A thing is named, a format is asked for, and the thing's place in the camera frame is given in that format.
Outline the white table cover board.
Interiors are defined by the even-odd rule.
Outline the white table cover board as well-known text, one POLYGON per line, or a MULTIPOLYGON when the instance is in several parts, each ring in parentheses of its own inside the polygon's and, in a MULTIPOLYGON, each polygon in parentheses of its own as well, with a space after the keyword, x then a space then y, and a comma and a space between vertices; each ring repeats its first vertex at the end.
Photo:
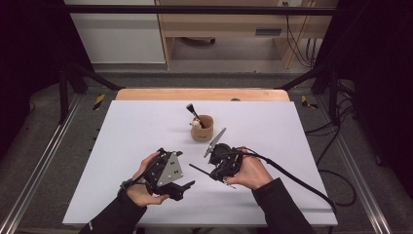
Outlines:
MULTIPOLYGON (((334 212, 323 199, 326 191, 293 102, 197 101, 194 106, 213 118, 217 133, 226 129, 222 142, 246 146, 286 170, 283 175, 276 169, 270 173, 281 178, 311 224, 336 224, 334 212)), ((90 221, 115 198, 121 182, 137 171, 144 158, 164 148, 183 152, 180 183, 196 182, 182 200, 168 199, 149 207, 141 225, 264 225, 264 214, 249 189, 239 185, 233 189, 189 166, 208 173, 213 168, 205 157, 207 145, 190 135, 191 119, 183 101, 112 101, 64 223, 90 221)))

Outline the wooden cup with animal figure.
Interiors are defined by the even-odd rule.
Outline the wooden cup with animal figure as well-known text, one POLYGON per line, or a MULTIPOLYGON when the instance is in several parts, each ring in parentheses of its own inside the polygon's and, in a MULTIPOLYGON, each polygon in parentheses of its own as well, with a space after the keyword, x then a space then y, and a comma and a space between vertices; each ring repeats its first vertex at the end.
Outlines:
POLYGON ((213 135, 213 118, 209 115, 200 115, 198 118, 194 118, 190 126, 191 137, 197 142, 206 142, 211 140, 213 135))

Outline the wooden desk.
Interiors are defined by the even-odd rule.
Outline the wooden desk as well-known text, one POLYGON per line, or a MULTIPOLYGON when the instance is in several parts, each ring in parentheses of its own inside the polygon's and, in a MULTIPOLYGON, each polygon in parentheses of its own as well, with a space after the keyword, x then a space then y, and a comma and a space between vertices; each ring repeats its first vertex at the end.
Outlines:
MULTIPOLYGON (((243 6, 334 8, 338 0, 155 0, 158 6, 243 6)), ((288 69, 299 55, 304 38, 321 40, 330 16, 170 15, 160 14, 163 35, 170 38, 269 37, 288 69)))

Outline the black makeup brush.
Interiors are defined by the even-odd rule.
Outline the black makeup brush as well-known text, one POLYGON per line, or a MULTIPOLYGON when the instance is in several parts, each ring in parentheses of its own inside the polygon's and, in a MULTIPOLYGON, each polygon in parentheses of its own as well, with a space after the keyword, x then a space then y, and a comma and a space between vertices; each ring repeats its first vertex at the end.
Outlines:
POLYGON ((199 115, 197 114, 197 112, 196 112, 193 104, 192 104, 192 103, 187 104, 187 105, 186 105, 186 109, 187 109, 190 113, 192 113, 192 114, 194 115, 194 117, 200 122, 200 126, 201 126, 203 129, 205 129, 206 126, 205 126, 205 124, 203 123, 203 121, 201 120, 201 118, 199 117, 199 115))

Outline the white cabinet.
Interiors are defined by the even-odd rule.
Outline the white cabinet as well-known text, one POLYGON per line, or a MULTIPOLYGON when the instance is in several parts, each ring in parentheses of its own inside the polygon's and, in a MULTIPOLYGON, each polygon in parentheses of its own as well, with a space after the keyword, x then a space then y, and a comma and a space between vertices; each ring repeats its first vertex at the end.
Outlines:
POLYGON ((72 14, 92 64, 165 63, 156 14, 72 14))

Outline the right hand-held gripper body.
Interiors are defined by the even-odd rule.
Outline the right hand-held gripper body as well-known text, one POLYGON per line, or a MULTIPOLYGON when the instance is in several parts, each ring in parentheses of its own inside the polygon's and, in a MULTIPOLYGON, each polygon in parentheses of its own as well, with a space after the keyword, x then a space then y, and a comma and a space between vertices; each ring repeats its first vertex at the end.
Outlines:
POLYGON ((243 154, 237 148, 231 148, 226 143, 219 143, 226 129, 223 128, 217 136, 209 143, 205 157, 209 157, 208 162, 215 168, 222 169, 227 176, 235 176, 241 169, 243 154))

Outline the black upright frame post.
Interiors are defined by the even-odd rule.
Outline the black upright frame post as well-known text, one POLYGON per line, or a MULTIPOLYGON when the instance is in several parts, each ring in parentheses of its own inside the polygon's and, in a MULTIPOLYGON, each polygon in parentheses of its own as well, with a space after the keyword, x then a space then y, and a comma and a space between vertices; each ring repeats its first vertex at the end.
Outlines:
POLYGON ((334 125, 338 124, 337 117, 337 72, 335 69, 331 70, 331 78, 329 82, 329 104, 328 104, 328 115, 331 122, 334 125))
POLYGON ((59 86, 59 103, 60 103, 59 122, 60 124, 62 124, 65 121, 68 115, 68 110, 69 110, 65 66, 63 66, 59 72, 58 86, 59 86))

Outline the black diagonal frame strut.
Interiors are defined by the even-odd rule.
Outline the black diagonal frame strut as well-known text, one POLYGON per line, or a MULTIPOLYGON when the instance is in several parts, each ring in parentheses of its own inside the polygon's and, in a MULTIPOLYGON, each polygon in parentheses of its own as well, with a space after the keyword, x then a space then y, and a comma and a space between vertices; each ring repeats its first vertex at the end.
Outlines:
POLYGON ((302 74, 298 78, 278 87, 278 90, 284 90, 284 91, 289 91, 290 89, 294 88, 295 86, 309 80, 312 78, 317 77, 318 75, 322 74, 323 71, 327 68, 325 64, 319 65, 312 70, 302 74))
POLYGON ((106 87, 112 91, 122 90, 121 86, 104 79, 103 77, 97 75, 94 71, 88 70, 79 64, 69 63, 68 68, 72 72, 72 76, 69 78, 69 84, 77 94, 84 94, 88 89, 88 86, 84 81, 84 77, 89 77, 103 87, 106 87))

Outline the thin black brush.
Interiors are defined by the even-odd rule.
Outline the thin black brush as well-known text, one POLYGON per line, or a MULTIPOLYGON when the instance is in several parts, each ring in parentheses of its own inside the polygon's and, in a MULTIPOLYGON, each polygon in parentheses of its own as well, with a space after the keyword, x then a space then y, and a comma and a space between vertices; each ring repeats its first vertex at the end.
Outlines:
POLYGON ((221 182, 221 183, 225 184, 226 186, 229 186, 229 187, 231 187, 231 188, 233 188, 233 189, 236 189, 236 187, 235 187, 235 186, 230 185, 230 184, 229 184, 227 181, 225 181, 224 179, 217 179, 217 178, 213 178, 213 177, 210 175, 210 173, 208 173, 208 172, 206 172, 206 171, 202 170, 201 168, 199 168, 199 167, 197 167, 197 166, 195 166, 195 165, 193 165, 193 164, 189 164, 189 166, 190 166, 190 167, 192 167, 193 169, 195 169, 195 170, 197 170, 197 171, 201 172, 202 174, 207 175, 209 178, 213 179, 214 181, 221 182))

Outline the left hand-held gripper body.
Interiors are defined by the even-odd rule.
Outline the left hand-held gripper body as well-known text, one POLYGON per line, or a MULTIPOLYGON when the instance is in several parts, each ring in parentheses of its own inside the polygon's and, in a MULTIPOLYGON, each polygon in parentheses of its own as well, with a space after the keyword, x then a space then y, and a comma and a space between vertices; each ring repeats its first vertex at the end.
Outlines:
POLYGON ((159 155, 151 161, 144 173, 147 188, 157 195, 168 194, 172 200, 179 201, 183 198, 181 186, 175 183, 183 177, 178 157, 174 151, 158 150, 159 155))

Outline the black horizontal frame bar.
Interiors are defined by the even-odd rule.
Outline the black horizontal frame bar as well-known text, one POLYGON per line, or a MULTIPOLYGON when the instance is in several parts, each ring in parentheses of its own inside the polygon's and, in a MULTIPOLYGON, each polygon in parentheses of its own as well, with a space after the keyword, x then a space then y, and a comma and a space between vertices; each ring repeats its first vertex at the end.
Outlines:
POLYGON ((140 6, 140 5, 65 5, 76 14, 188 14, 188 15, 267 15, 334 16, 335 8, 231 7, 231 6, 140 6))

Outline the person's right hand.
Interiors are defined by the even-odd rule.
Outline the person's right hand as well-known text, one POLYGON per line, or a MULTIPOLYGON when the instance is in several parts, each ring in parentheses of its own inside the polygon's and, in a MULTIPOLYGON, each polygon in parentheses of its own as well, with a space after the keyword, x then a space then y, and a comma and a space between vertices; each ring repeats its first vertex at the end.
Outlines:
POLYGON ((273 180, 273 177, 257 157, 248 155, 248 150, 245 147, 241 147, 240 151, 244 156, 241 169, 235 176, 225 177, 228 184, 239 184, 256 190, 273 180))

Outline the person's left hand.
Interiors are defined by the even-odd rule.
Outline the person's left hand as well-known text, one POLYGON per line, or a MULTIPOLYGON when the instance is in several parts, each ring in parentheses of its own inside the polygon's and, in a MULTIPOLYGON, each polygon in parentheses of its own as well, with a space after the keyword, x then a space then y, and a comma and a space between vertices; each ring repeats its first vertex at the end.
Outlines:
MULTIPOLYGON (((154 160, 159 155, 158 152, 150 154, 146 157, 139 166, 136 173, 133 174, 132 179, 137 179, 141 176, 147 167, 150 165, 151 161, 154 160)), ((147 207, 149 205, 161 205, 169 195, 159 195, 153 196, 146 188, 144 184, 135 184, 127 189, 128 196, 141 208, 147 207)))

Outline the aluminium rail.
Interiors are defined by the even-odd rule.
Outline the aluminium rail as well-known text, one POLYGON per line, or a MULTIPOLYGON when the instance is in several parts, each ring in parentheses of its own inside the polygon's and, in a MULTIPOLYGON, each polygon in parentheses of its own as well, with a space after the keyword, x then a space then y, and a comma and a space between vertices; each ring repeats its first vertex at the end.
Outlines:
POLYGON ((56 155, 56 151, 69 128, 73 116, 75 115, 80 102, 83 97, 81 95, 74 95, 69 105, 67 116, 63 118, 61 123, 56 125, 53 135, 48 140, 48 144, 42 151, 42 155, 36 162, 36 166, 30 173, 30 177, 24 183, 24 187, 19 193, 14 205, 8 212, 6 217, 0 223, 0 234, 14 234, 17 230, 19 223, 27 210, 36 190, 41 183, 50 163, 56 155))
POLYGON ((373 194, 368 182, 367 172, 362 163, 375 164, 375 156, 364 133, 358 126, 358 121, 352 117, 356 114, 348 97, 340 97, 333 104, 333 112, 338 116, 339 129, 332 140, 332 148, 337 151, 355 188, 357 199, 360 201, 367 219, 376 234, 392 234, 392 230, 382 209, 373 194))

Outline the black curtain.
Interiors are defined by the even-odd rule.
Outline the black curtain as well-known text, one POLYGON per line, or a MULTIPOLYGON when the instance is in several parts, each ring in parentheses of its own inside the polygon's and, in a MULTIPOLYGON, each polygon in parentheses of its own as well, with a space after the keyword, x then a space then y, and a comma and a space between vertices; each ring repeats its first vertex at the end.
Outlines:
POLYGON ((317 64, 355 85, 377 153, 413 197, 413 0, 338 0, 317 64))
POLYGON ((92 63, 64 0, 0 0, 0 160, 29 113, 30 97, 69 62, 92 63))

